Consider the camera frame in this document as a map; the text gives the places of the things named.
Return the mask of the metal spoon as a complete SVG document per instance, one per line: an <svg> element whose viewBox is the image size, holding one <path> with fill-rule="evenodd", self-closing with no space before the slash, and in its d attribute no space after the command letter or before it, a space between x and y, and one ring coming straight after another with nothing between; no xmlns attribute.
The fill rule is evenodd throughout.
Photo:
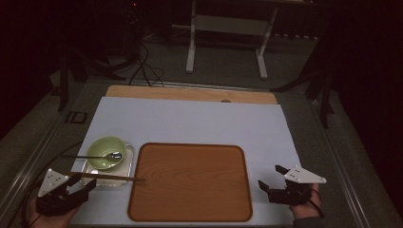
<svg viewBox="0 0 403 228"><path fill-rule="evenodd" d="M120 160L123 155L120 152L112 152L103 156L73 156L73 155L62 155L62 158L74 158L74 159L108 159L108 160Z"/></svg>

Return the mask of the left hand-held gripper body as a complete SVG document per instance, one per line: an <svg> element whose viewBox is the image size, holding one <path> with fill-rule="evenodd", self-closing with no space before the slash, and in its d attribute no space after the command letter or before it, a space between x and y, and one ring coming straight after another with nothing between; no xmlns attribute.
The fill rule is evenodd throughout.
<svg viewBox="0 0 403 228"><path fill-rule="evenodd" d="M88 200L88 193L69 193L67 181L71 176L49 169L43 178L36 200L36 211L47 217L65 215Z"/></svg>

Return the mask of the black stand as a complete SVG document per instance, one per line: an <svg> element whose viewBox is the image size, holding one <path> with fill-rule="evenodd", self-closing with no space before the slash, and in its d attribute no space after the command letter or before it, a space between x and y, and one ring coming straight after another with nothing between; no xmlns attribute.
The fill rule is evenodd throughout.
<svg viewBox="0 0 403 228"><path fill-rule="evenodd" d="M319 119L324 128L328 128L327 115L331 107L331 82L335 73L332 66L332 58L334 56L334 49L319 40L299 76L291 83L271 88L273 92L285 92L291 88L309 82L304 94L309 100L315 100L318 95L321 95Z"/></svg>
<svg viewBox="0 0 403 228"><path fill-rule="evenodd" d="M69 92L68 92L68 75L72 75L77 81L83 82L86 80L86 73L84 70L84 65L88 65L101 74L112 80L121 81L123 77L114 74L108 67L102 66L95 60L91 59L89 56L85 55L82 51L77 48L63 47L59 53L60 62L60 83L57 87L57 93L60 97L60 103L58 110L63 111L68 103Z"/></svg>

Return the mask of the brown wooden serving tray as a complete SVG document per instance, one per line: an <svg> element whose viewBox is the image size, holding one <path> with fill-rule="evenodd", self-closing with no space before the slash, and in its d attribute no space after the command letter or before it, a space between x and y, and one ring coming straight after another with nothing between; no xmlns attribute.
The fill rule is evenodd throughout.
<svg viewBox="0 0 403 228"><path fill-rule="evenodd" d="M243 150L236 145L144 144L127 213L137 222L245 222L253 215Z"/></svg>

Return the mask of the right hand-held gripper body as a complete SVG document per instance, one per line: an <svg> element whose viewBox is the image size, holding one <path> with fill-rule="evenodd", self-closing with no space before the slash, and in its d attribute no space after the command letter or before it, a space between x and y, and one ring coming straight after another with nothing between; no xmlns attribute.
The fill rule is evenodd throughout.
<svg viewBox="0 0 403 228"><path fill-rule="evenodd" d="M284 189L270 189L268 198L270 202L286 205L303 205L312 196L311 186L314 183L326 183L327 180L300 166L289 168L286 175Z"/></svg>

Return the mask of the person's right hand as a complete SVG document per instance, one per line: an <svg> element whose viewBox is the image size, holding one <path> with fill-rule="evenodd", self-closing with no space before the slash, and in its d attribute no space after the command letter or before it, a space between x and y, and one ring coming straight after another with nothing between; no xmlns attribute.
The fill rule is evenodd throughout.
<svg viewBox="0 0 403 228"><path fill-rule="evenodd" d="M314 183L311 186L311 201L304 205L291 206L290 210L293 213L294 219L304 219L309 217L318 217L318 208L320 207L319 185Z"/></svg>

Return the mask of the white metal stand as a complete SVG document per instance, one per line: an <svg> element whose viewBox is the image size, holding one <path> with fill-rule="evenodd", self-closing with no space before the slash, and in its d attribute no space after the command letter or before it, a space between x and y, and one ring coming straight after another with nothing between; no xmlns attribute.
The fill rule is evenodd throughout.
<svg viewBox="0 0 403 228"><path fill-rule="evenodd" d="M197 0L192 0L190 43L185 68L186 72L192 73L194 71L196 53L195 38L197 30L255 35L262 38L260 47L256 49L259 76L262 80L267 80L268 74L264 60L264 52L275 24L277 14L278 7L273 7L271 9L269 19L267 21L197 14Z"/></svg>

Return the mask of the black floor socket box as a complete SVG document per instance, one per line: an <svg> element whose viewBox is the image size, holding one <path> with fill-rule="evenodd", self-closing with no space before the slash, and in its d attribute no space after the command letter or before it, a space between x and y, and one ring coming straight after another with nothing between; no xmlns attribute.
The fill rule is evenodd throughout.
<svg viewBox="0 0 403 228"><path fill-rule="evenodd" d="M84 124L87 119L87 114L80 111L69 111L65 119L66 124Z"/></svg>

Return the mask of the person's left hand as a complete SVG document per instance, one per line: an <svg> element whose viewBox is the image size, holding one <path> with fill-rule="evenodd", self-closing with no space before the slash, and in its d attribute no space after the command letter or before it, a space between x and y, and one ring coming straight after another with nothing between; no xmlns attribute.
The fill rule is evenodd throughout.
<svg viewBox="0 0 403 228"><path fill-rule="evenodd" d="M68 228L73 217L79 211L79 207L77 207L62 216L46 217L36 211L36 198L29 202L29 206L29 228Z"/></svg>

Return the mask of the square silver metal tray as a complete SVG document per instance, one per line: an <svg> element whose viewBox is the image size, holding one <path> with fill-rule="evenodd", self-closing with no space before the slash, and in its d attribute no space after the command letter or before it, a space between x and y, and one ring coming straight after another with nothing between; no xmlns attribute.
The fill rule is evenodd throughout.
<svg viewBox="0 0 403 228"><path fill-rule="evenodd" d="M129 177L131 173L132 160L134 156L133 147L129 144L125 146L126 153L125 158L114 167L107 170L97 170L94 167L90 166L86 161L82 168L84 173L90 174L100 174L100 175L111 175L111 176L120 176L120 177ZM125 184L125 180L105 180L105 179L97 179L97 186L109 186L109 187L118 187Z"/></svg>

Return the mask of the green ceramic bowl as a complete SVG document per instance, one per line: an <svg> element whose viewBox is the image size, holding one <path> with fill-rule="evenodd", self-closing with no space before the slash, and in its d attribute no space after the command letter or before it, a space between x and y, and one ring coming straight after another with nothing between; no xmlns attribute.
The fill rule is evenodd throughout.
<svg viewBox="0 0 403 228"><path fill-rule="evenodd" d="M119 164L125 157L125 143L117 137L103 137L92 143L87 152L87 156L103 156L112 152L120 152L123 157L120 160L108 159L87 159L89 164L99 170L107 170Z"/></svg>

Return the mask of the metal floor rail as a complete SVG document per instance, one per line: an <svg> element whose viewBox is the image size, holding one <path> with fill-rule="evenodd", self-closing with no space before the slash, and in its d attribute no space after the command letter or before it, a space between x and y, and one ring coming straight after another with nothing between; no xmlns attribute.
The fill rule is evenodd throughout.
<svg viewBox="0 0 403 228"><path fill-rule="evenodd" d="M336 175L337 183L343 192L343 197L348 204L349 212L355 221L356 228L370 228L370 223L363 210L362 203L359 201L358 194L354 189L352 179L349 177L347 167L344 165L339 150L336 148L336 143L333 138L332 132L325 128L320 121L318 112L320 110L317 100L308 102L311 111L315 117L316 125L319 127L321 137L325 141L326 148L330 156L330 163L332 164L334 173Z"/></svg>
<svg viewBox="0 0 403 228"><path fill-rule="evenodd" d="M7 223L60 121L16 125L0 142L0 223Z"/></svg>

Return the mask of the white table mat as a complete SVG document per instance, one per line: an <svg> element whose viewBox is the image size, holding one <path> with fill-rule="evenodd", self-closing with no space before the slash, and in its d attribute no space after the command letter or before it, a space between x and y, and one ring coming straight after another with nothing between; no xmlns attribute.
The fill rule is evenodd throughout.
<svg viewBox="0 0 403 228"><path fill-rule="evenodd" d="M245 156L253 214L244 222L138 222L127 215L132 184L98 187L72 224L101 227L281 227L292 224L288 207L270 203L258 181L284 186L277 164L291 167L299 158L281 106L104 97L80 149L117 136L136 150L145 143L202 143L239 146Z"/></svg>

